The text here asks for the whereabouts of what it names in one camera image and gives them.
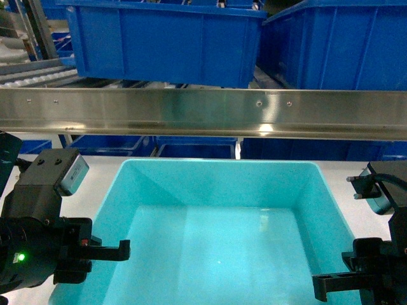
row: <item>bin floor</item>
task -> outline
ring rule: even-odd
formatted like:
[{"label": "bin floor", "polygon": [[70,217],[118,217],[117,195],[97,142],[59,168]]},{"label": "bin floor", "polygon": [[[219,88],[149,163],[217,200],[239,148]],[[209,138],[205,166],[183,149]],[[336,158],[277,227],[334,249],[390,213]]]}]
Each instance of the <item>bin floor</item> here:
[{"label": "bin floor", "polygon": [[319,304],[295,214],[140,206],[105,304]]}]

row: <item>white table surface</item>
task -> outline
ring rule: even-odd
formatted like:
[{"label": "white table surface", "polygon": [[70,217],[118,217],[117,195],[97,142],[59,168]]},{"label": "white table surface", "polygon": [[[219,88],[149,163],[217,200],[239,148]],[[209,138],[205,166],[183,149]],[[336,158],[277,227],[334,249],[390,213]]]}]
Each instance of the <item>white table surface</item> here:
[{"label": "white table surface", "polygon": [[[21,156],[21,158],[28,160],[33,160],[35,157],[34,155]],[[85,156],[85,159],[90,166],[89,172],[76,194],[63,197],[61,216],[89,217],[93,219],[121,163],[128,158]],[[354,200],[352,185],[346,182],[346,177],[359,175],[367,162],[317,161],[316,163],[320,166],[332,194],[355,237],[376,236],[389,240],[390,234],[387,222],[390,215],[379,216],[372,212],[365,200]],[[3,207],[6,194],[13,189],[18,174],[18,168],[15,167],[4,190],[3,197],[0,199],[0,208]],[[52,278],[52,276],[49,277],[40,287],[23,288],[4,294],[4,296],[9,299],[9,305],[48,304],[48,299],[55,288]]]}]

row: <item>stainless steel rail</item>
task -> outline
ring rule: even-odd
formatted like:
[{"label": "stainless steel rail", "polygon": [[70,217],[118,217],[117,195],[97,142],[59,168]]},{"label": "stainless steel rail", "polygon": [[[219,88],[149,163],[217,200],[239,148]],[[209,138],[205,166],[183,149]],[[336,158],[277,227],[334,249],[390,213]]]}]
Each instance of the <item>stainless steel rail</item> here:
[{"label": "stainless steel rail", "polygon": [[407,140],[407,92],[0,90],[6,132]]}]

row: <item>plastic bin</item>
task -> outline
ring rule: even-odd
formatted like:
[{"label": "plastic bin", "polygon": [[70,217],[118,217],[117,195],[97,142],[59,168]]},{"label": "plastic bin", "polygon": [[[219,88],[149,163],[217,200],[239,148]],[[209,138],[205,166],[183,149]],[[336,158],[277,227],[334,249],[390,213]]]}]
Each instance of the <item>plastic bin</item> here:
[{"label": "plastic bin", "polygon": [[299,89],[407,90],[407,2],[308,0],[263,24],[258,65]]},{"label": "plastic bin", "polygon": [[58,0],[80,76],[247,88],[265,11]]},{"label": "plastic bin", "polygon": [[156,137],[157,146],[164,144],[228,144],[236,147],[237,138],[231,137]]},{"label": "plastic bin", "polygon": [[149,157],[155,149],[152,137],[133,135],[83,135],[68,147],[83,155]]},{"label": "plastic bin", "polygon": [[[212,5],[216,6],[218,0],[191,0],[191,5]],[[226,0],[227,8],[242,8],[246,10],[251,10],[253,7],[253,0]],[[261,9],[264,2],[257,2],[258,8]]]},{"label": "plastic bin", "polygon": [[45,16],[50,20],[66,20],[66,10],[63,6],[57,6],[55,0],[41,0]]},{"label": "plastic bin", "polygon": [[93,234],[130,239],[130,259],[93,262],[51,305],[318,305],[311,276],[347,271],[354,239],[315,164],[244,160],[126,161]]},{"label": "plastic bin", "polygon": [[69,32],[54,32],[52,39],[59,57],[70,57],[74,53]]},{"label": "plastic bin", "polygon": [[394,142],[386,150],[382,160],[407,160],[407,142]]},{"label": "plastic bin", "polygon": [[24,140],[20,154],[39,154],[44,149],[52,148],[51,140]]},{"label": "plastic bin", "polygon": [[377,161],[391,142],[349,140],[244,139],[242,159]]},{"label": "plastic bin", "polygon": [[236,158],[235,147],[224,144],[164,144],[156,156],[162,158]]}]

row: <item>metal beam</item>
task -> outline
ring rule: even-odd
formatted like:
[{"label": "metal beam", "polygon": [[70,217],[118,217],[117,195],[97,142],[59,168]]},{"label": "metal beam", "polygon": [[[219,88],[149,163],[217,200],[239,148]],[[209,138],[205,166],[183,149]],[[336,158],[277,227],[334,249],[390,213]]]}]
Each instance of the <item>metal beam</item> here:
[{"label": "metal beam", "polygon": [[6,132],[407,140],[407,92],[0,89]]}]

